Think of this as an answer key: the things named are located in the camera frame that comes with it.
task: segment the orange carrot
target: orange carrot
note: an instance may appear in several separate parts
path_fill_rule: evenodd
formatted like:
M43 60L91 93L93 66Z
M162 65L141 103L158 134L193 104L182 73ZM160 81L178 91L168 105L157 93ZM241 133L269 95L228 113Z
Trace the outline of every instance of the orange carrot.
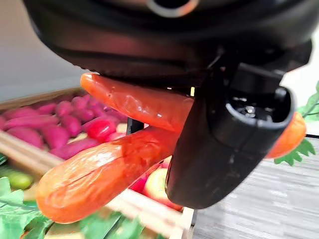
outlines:
M178 136L148 127L75 155L42 177L36 195L38 207L62 224L85 218L172 155Z
M132 86L93 73L84 74L81 84L99 100L129 117L179 133L193 104L193 99L186 96ZM305 120L296 113L266 157L276 158L288 154L299 145L305 135Z
M135 120L181 132L194 99L173 92L148 89L89 73L82 87L98 100Z

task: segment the sweet potato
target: sweet potato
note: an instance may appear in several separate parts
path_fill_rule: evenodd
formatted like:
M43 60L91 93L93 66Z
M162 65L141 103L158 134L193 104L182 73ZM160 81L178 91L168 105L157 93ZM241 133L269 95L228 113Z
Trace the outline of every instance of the sweet potato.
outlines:
M81 120L83 123L86 123L94 118L93 111L87 109L75 110L72 114L79 120Z
M57 98L54 99L54 102L56 102L57 104L62 102L62 101L69 101L71 102L71 100L73 99L73 95L62 95L62 96L58 96Z
M69 101L62 101L60 102L55 109L55 113L57 116L62 117L62 116L67 116L71 114L73 111L73 107L71 102Z
M61 125L68 131L71 137L76 137L82 131L81 122L74 116L63 116Z
M9 129L13 127L29 127L33 129L40 129L48 124L58 124L59 119L55 116L28 116L10 119L4 123L4 129Z
M32 107L39 112L40 115L50 115L55 112L56 102L43 101L32 105Z
M9 129L7 133L29 144L32 144L35 147L43 149L43 145L44 145L43 140L40 134L34 129L27 128L27 127L15 127L15 128Z
M30 106L21 107L18 109L7 110L3 113L3 116L8 120L27 117L27 116L38 116L40 115L36 110Z
M79 152L95 147L99 145L100 143L92 138L84 138L82 140L78 140L69 144L66 144L65 146L62 146L60 148L55 148L49 151L49 153L52 153L60 158L63 158L65 160L72 158L74 155L78 154Z
M5 118L3 116L0 116L0 130L4 129L4 123L5 123Z
M82 131L83 131L83 132L87 132L88 129L89 129L89 127L90 127L92 124L94 124L94 122L97 122L97 121L105 121L105 120L112 121L112 122L115 124L115 126L117 126L117 125L120 123L120 121L119 121L117 118L115 118L115 117L112 117L112 116L102 116L102 117L95 118L95 119L93 119L93 120L91 120L91 121L85 123L84 125L82 125Z
M70 138L65 128L54 124L43 127L41 134L50 149L60 148L66 145Z
M72 106L75 110L84 109L87 106L87 101L80 96L74 97L71 101Z

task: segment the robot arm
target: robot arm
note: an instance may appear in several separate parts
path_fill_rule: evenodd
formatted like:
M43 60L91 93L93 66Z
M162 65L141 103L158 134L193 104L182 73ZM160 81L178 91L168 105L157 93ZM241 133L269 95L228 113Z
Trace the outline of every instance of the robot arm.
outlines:
M291 121L293 97L279 84L307 64L319 22L317 0L24 3L40 40L74 65L153 88L197 87L166 179L173 202L197 209L236 188Z

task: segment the apple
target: apple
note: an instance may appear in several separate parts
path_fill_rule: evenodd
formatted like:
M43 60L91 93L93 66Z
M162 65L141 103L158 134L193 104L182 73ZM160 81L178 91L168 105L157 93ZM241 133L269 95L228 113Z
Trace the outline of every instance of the apple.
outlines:
M142 194L144 191L144 186L146 184L147 179L148 179L147 175L142 176L138 181L136 181L136 183L132 184L130 189Z
M171 156L164 159L163 163L161 163L162 168L168 168L170 164Z
M144 195L177 211L182 206L172 203L165 192L167 168L160 168L150 174L144 187Z

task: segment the green fruit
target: green fruit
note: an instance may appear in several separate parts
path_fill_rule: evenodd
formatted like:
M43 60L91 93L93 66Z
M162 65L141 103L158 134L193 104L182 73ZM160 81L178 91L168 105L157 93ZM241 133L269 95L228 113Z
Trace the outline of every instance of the green fruit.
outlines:
M30 175L8 166L0 166L0 178L2 177L8 177L11 187L15 189L25 190L33 183L33 178Z

